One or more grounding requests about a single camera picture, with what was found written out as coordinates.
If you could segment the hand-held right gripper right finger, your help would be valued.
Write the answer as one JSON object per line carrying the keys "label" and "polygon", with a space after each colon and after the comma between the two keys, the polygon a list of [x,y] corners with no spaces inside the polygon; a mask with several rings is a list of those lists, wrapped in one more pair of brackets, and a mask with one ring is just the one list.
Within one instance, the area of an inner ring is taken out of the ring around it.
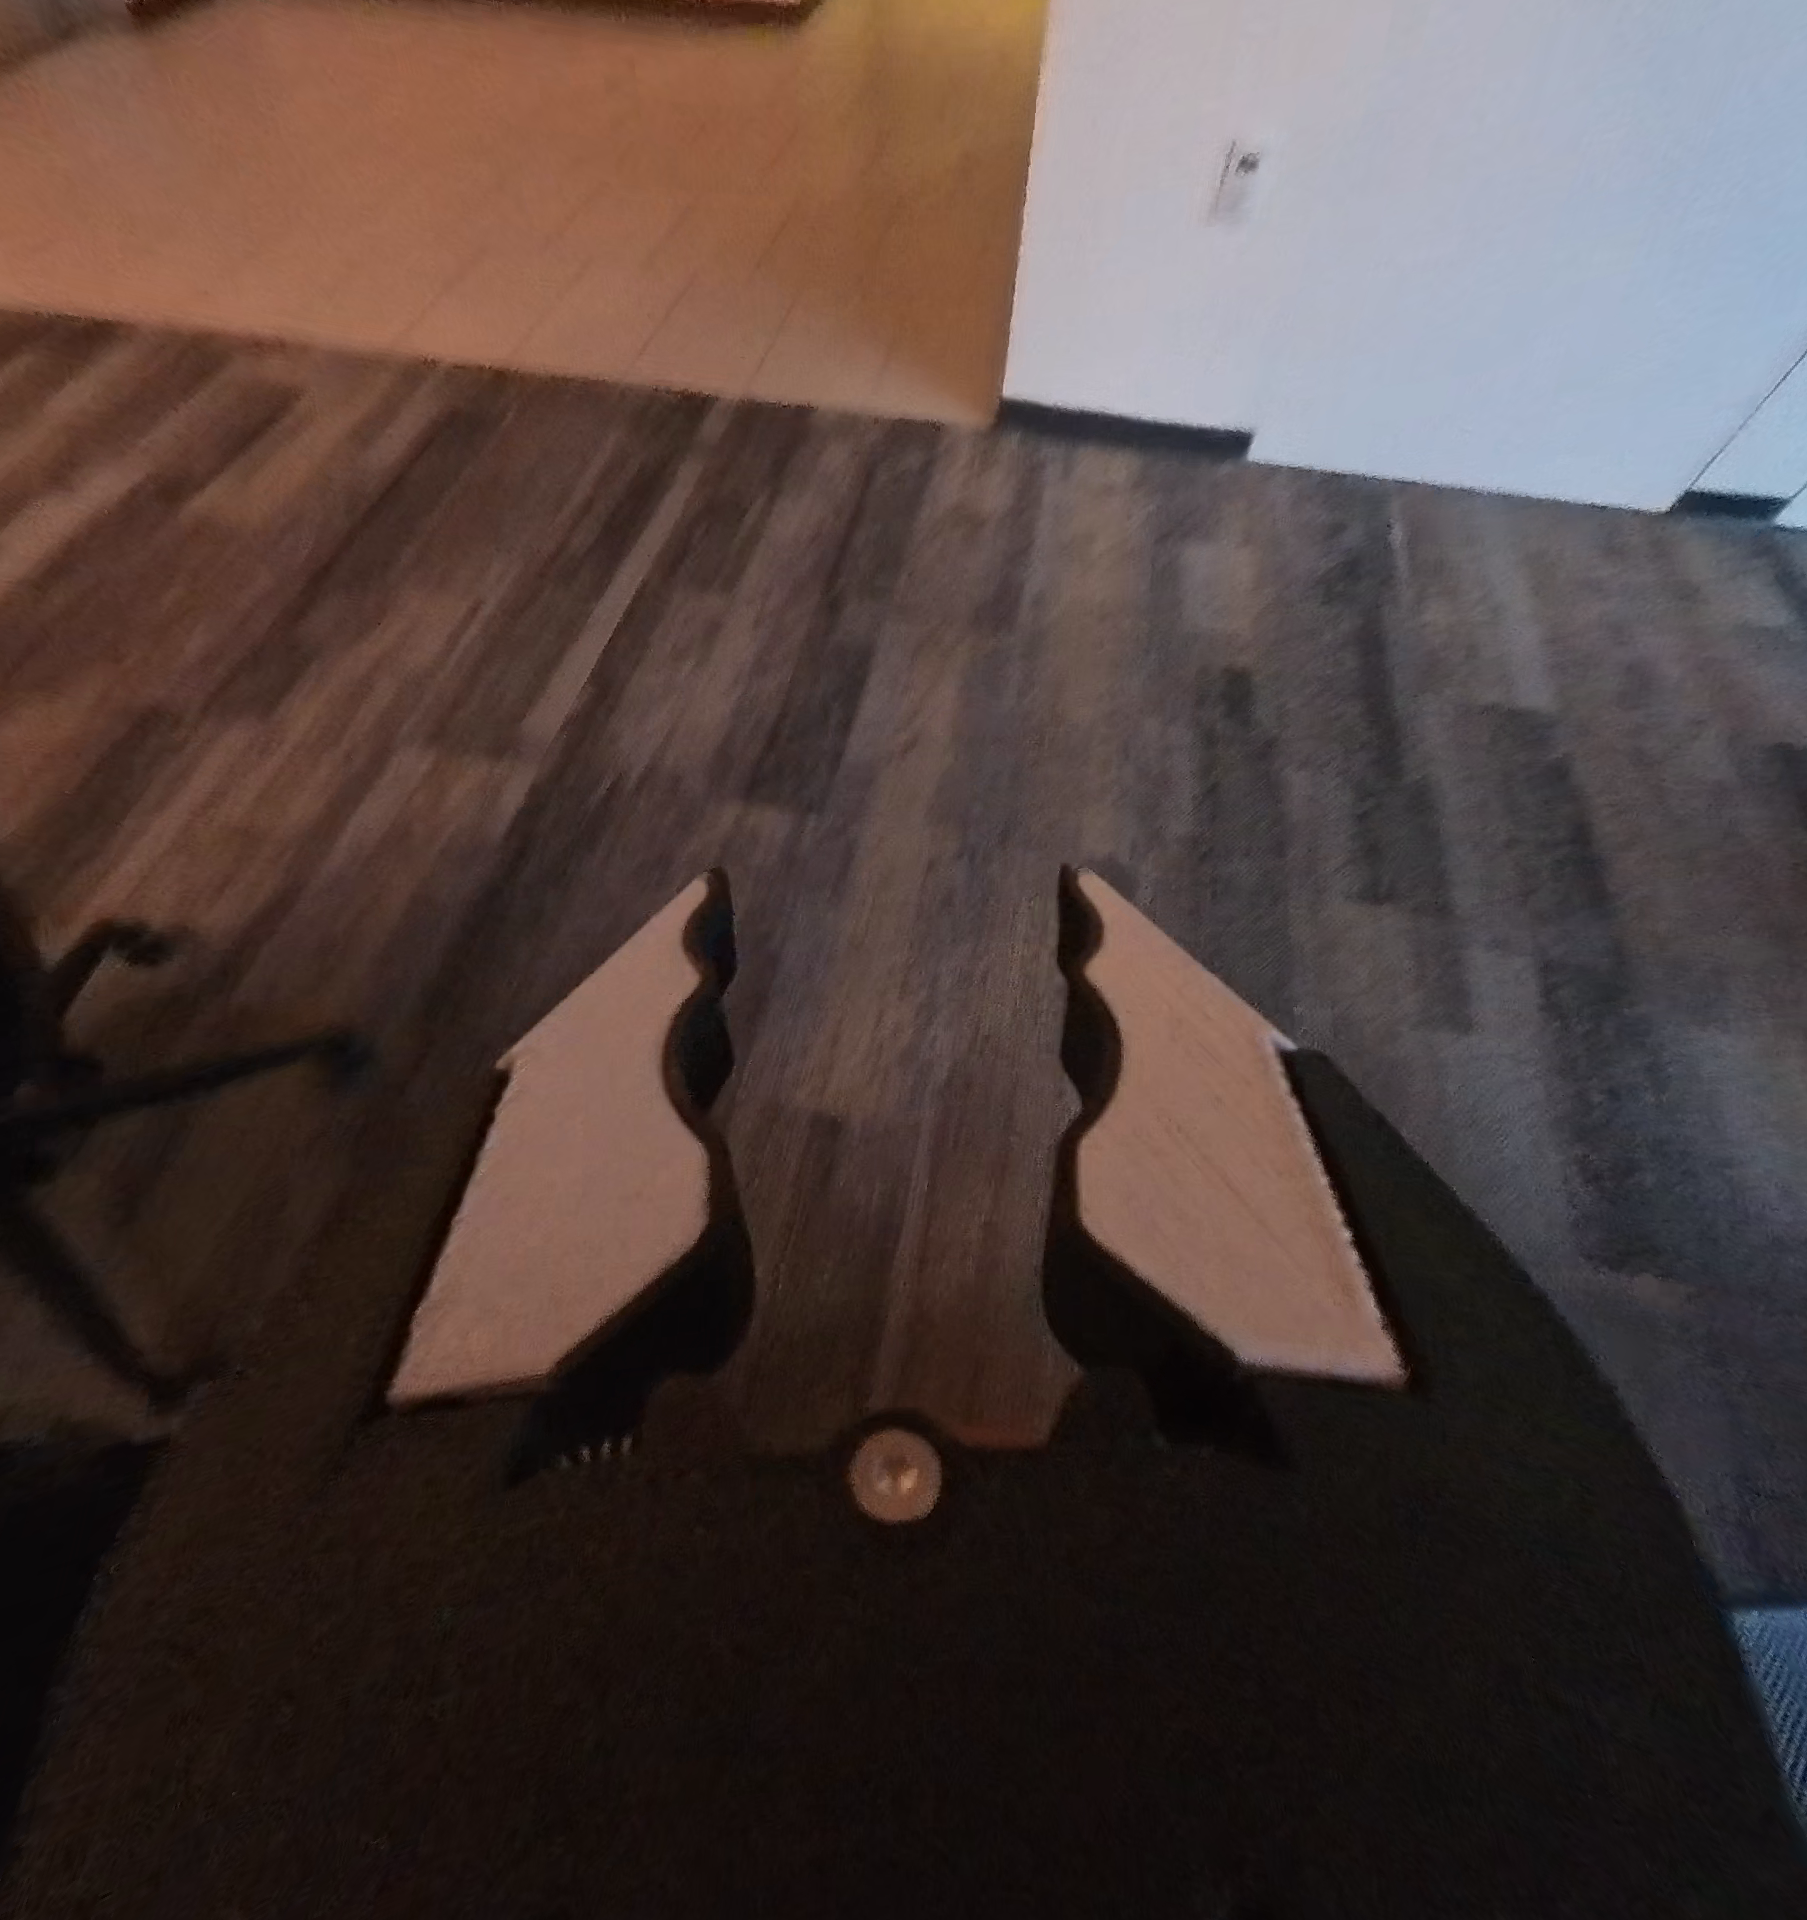
{"label": "hand-held right gripper right finger", "polygon": [[1174,1446],[1278,1454],[1265,1384],[1403,1395],[1409,1357],[1294,1043],[1106,876],[1060,870],[1063,1126],[1044,1320]]}

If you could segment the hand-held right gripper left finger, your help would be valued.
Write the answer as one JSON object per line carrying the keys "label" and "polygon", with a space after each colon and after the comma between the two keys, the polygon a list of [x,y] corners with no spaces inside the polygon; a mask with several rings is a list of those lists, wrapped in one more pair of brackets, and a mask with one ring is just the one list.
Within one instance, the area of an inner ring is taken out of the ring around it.
{"label": "hand-held right gripper left finger", "polygon": [[694,876],[505,1047],[392,1415],[521,1399],[519,1448],[632,1448],[657,1388],[737,1352],[753,1268],[712,1126],[734,926],[729,876]]}

